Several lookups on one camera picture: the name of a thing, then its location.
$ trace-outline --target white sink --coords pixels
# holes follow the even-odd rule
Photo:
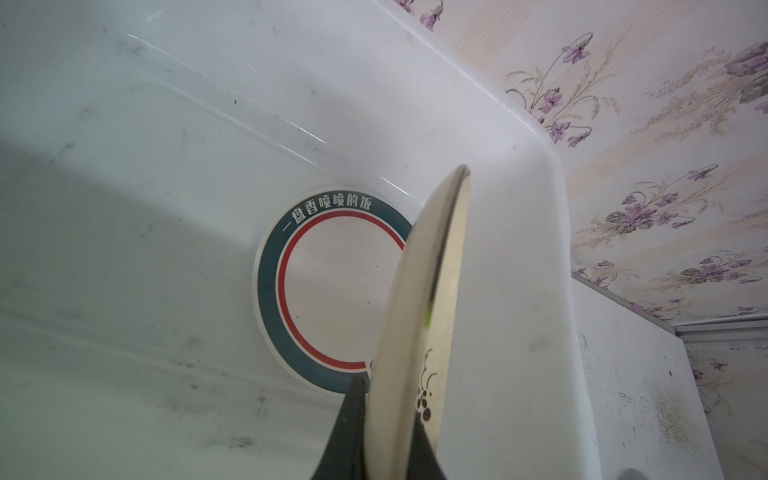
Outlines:
[[[395,2],[0,5],[0,476],[308,478],[339,399],[250,297],[291,200],[472,169],[439,461],[599,478],[547,134]]]

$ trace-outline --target red ring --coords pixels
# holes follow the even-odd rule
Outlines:
[[[314,217],[312,220],[305,223],[303,226],[301,226],[300,230],[296,232],[296,234],[293,236],[293,239],[288,243],[288,246],[285,249],[285,253],[283,253],[283,259],[280,261],[280,269],[277,273],[277,296],[280,303],[280,310],[283,314],[283,319],[285,320],[286,325],[288,325],[288,330],[293,334],[293,338],[296,339],[296,341],[307,351],[309,354],[313,357],[315,357],[316,360],[319,360],[322,363],[325,363],[327,365],[331,365],[336,367],[337,369],[344,369],[344,370],[364,370],[366,369],[366,363],[365,361],[362,362],[342,362],[341,360],[332,359],[331,357],[327,355],[323,355],[321,352],[319,352],[315,347],[310,345],[309,342],[306,341],[306,339],[301,336],[301,333],[299,333],[299,329],[296,328],[296,324],[293,323],[293,318],[290,315],[290,312],[288,311],[288,302],[286,301],[286,291],[285,291],[285,280],[286,280],[286,268],[288,267],[288,259],[290,257],[291,252],[293,252],[293,248],[296,246],[297,243],[299,243],[299,239],[307,232],[310,228],[314,227],[318,223],[322,222],[323,220],[328,220],[329,218],[335,218],[335,217],[357,217],[362,218],[364,220],[368,220],[369,222],[373,223],[377,227],[381,228],[387,234],[394,239],[394,241],[397,243],[398,247],[400,247],[400,250],[402,250],[405,247],[405,242],[402,241],[400,236],[386,223],[382,222],[378,218],[374,217],[370,214],[365,214],[363,212],[357,211],[357,210],[337,210],[337,211],[330,211],[327,214],[319,215],[318,217]]]

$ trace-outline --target white chinese character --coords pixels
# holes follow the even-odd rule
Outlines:
[[[304,212],[301,210],[301,208],[294,209],[293,212],[291,212],[291,216],[293,216],[293,219],[296,221],[296,225],[306,219],[306,215],[304,215]]]
[[[307,215],[312,215],[317,213],[317,205],[315,205],[315,201],[312,199],[309,199],[306,202],[304,202],[304,207],[306,207]]]

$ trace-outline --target wallpaper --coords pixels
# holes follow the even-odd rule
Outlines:
[[[688,350],[726,479],[768,478],[768,343]]]
[[[670,323],[768,312],[768,2],[393,1],[549,133],[577,275]]]

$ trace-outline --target white plastic tub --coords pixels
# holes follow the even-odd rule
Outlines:
[[[337,398],[273,358],[253,258],[299,195],[472,204],[439,461],[599,478],[546,133],[394,2],[0,4],[0,476],[307,478]]]

